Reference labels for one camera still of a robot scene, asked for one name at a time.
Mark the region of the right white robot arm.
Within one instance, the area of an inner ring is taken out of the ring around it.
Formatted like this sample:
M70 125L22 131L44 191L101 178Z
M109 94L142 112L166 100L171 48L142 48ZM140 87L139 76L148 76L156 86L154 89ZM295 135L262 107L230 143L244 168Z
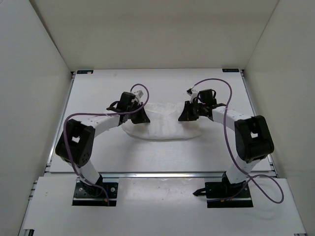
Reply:
M185 101L178 121L196 121L206 117L220 123L235 134L237 156L233 165L223 174L221 193L232 197L245 183L247 175L254 166L274 151L268 125L263 116L248 116L228 108L216 100L216 92L212 89L196 91L187 90L190 100Z

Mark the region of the white pleated skirt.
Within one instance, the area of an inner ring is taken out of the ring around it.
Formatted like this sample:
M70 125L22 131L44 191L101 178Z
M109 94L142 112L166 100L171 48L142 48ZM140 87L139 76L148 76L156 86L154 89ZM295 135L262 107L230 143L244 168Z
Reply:
M179 122L184 103L147 103L145 112L149 123L127 121L122 130L129 136L149 141L188 140L202 135L197 121Z

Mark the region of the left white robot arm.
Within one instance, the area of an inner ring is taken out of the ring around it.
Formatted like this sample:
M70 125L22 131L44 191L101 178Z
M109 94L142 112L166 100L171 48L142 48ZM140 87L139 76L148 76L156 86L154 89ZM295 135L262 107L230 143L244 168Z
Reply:
M113 102L107 110L113 115L93 116L84 121L69 119L65 122L65 131L55 148L55 153L69 163L76 171L86 190L93 196L103 190L102 177L90 161L94 139L105 131L116 128L128 120L133 124L150 123L144 103L143 92L123 92L119 101Z

